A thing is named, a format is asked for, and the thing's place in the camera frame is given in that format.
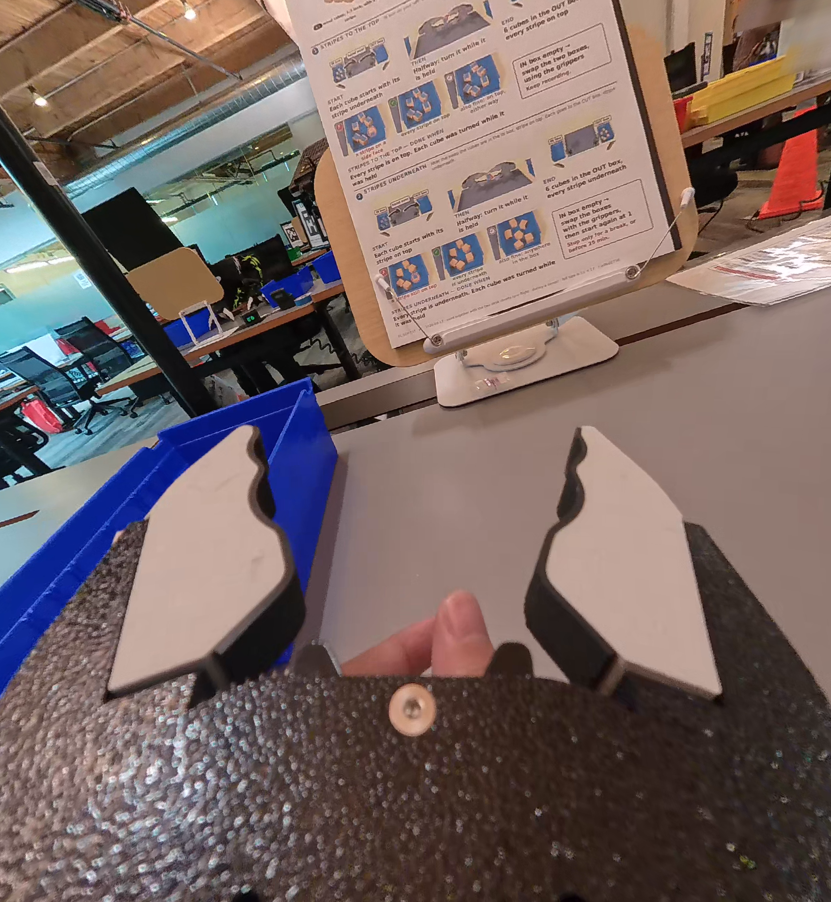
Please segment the laminated printed sheet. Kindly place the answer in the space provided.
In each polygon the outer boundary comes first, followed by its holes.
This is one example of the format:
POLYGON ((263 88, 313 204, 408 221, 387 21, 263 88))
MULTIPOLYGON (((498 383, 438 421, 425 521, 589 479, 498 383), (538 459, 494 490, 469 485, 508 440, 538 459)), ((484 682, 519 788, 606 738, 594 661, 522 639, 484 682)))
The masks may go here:
POLYGON ((831 215, 683 269, 668 282, 746 307, 831 288, 831 215))

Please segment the orange traffic cone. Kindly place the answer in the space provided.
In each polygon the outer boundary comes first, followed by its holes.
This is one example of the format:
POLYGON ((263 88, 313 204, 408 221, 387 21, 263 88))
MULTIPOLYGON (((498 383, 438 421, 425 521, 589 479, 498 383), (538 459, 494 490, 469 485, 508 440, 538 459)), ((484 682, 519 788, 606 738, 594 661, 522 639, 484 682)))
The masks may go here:
POLYGON ((760 208, 758 220, 797 217, 822 208, 818 150, 818 130, 785 141, 768 200, 760 208))

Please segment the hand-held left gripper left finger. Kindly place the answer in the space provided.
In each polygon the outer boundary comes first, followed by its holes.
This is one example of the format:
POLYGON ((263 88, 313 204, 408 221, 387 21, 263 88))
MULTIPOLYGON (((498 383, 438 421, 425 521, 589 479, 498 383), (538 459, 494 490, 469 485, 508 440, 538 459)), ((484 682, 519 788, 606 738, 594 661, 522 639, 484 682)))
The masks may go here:
POLYGON ((306 617, 275 513, 252 425, 230 431, 165 490, 145 520, 108 698, 194 676, 196 705, 274 668, 306 617))

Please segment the black monitor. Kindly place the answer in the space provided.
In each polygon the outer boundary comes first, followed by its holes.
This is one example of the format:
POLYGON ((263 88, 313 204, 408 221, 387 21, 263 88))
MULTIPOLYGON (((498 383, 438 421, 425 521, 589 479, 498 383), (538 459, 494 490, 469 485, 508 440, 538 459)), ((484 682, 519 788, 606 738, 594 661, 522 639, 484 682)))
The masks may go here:
POLYGON ((127 272, 184 246, 134 187, 83 212, 83 220, 127 272))
POLYGON ((664 57, 670 91, 680 93, 699 83, 696 45, 690 41, 678 51, 664 57))

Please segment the black neon striped jacket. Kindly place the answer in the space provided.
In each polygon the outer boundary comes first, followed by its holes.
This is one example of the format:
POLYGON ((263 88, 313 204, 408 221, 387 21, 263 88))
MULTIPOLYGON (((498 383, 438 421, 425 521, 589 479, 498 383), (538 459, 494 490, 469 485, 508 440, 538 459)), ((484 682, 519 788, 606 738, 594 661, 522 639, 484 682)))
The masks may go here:
POLYGON ((214 264, 209 271, 220 283, 222 301, 217 310, 239 310, 249 300, 260 302, 260 292, 272 281, 281 281, 296 274, 283 239, 274 235, 264 242, 237 254, 230 254, 214 264))

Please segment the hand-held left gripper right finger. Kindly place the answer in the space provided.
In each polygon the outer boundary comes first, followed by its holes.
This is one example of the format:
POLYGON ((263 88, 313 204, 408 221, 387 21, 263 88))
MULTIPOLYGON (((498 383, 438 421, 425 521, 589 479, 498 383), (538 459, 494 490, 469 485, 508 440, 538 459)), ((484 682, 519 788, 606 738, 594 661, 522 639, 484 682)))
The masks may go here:
POLYGON ((568 684, 631 679, 717 701, 722 683, 682 513, 597 428, 576 429, 525 624, 568 684))

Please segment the person's left hand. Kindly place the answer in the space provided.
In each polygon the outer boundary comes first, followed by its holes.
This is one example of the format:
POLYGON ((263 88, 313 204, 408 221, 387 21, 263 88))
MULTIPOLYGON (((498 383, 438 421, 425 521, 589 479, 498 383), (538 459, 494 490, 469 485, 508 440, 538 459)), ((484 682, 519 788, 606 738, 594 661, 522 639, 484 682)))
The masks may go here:
POLYGON ((346 677, 483 677, 494 655, 477 599, 451 593, 431 617, 399 630, 342 665, 346 677))

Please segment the black steel pillar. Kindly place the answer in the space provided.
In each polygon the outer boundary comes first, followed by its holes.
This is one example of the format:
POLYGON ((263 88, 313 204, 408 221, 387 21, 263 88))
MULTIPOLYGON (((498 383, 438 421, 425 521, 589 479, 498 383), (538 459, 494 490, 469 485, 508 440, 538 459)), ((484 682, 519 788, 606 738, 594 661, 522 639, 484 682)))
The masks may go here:
POLYGON ((146 302, 1 105, 0 164, 158 366, 183 410, 192 418, 214 412, 216 405, 203 379, 167 337, 146 302))

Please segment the background wooden table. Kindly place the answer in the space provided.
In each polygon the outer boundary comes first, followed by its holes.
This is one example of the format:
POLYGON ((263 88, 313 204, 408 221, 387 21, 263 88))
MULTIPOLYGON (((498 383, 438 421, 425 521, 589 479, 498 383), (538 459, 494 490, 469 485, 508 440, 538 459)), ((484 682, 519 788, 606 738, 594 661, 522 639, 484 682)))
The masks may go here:
MULTIPOLYGON (((191 345, 186 349, 180 349, 179 353, 190 366, 196 367, 200 362, 208 357, 218 354, 237 344, 259 337, 262 334, 273 331, 278 327, 288 325, 299 319, 304 319, 310 315, 317 315, 322 322, 321 329, 330 335, 329 341, 336 353, 343 351, 345 356, 342 357, 340 366, 344 372, 352 379, 360 376, 358 368, 352 355, 349 353, 346 344, 342 341, 342 336, 335 328, 335 324, 331 319, 325 319, 328 315, 328 305, 330 301, 344 293, 343 282, 341 279, 325 283, 321 279, 314 281, 313 290, 305 297, 304 302, 296 305, 292 310, 273 311, 267 314, 263 321, 253 325, 242 326, 223 333, 216 333, 214 337, 206 339, 202 344, 191 345)), ((107 396, 117 390, 127 388, 137 382, 163 375, 161 367, 149 355, 141 358, 137 363, 129 367, 123 373, 118 374, 113 379, 103 382, 97 389, 96 393, 99 397, 107 396)))

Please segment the red bag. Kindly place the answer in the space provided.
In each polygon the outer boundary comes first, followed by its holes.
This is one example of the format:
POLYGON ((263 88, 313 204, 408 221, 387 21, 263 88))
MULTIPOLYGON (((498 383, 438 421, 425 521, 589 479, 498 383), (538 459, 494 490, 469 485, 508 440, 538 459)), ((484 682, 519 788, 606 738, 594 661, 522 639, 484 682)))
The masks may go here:
POLYGON ((19 407, 19 413, 33 427, 48 435, 61 434, 66 429, 53 408, 39 397, 24 400, 19 407))

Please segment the stack of yellow bins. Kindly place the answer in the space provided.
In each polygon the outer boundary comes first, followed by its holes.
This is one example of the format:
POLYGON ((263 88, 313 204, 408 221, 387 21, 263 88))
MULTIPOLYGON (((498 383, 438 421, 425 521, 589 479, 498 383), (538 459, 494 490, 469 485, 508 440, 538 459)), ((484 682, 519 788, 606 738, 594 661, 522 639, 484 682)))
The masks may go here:
POLYGON ((730 73, 691 96, 685 125, 692 129, 733 117, 787 93, 795 78, 784 56, 730 73))

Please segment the wooden document stand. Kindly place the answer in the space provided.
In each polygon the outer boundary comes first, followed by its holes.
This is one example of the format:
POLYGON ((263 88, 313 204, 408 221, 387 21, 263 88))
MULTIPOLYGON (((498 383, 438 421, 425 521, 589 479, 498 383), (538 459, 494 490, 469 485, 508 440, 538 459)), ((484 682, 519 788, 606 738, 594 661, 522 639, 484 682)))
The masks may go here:
POLYGON ((127 280, 151 309, 167 320, 180 320, 195 345, 203 344, 188 323, 188 317, 204 310, 207 324, 218 337, 225 330, 213 305, 222 301, 224 289, 206 262, 188 247, 178 248, 127 272, 127 280))

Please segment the black white marker board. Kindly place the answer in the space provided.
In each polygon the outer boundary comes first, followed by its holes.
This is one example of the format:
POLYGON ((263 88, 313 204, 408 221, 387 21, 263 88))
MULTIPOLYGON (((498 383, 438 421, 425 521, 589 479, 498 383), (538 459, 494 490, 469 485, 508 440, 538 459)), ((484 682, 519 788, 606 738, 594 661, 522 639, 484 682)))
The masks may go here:
POLYGON ((290 219, 280 226, 288 248, 304 252, 317 251, 329 246, 319 221, 302 199, 293 198, 290 210, 290 219))

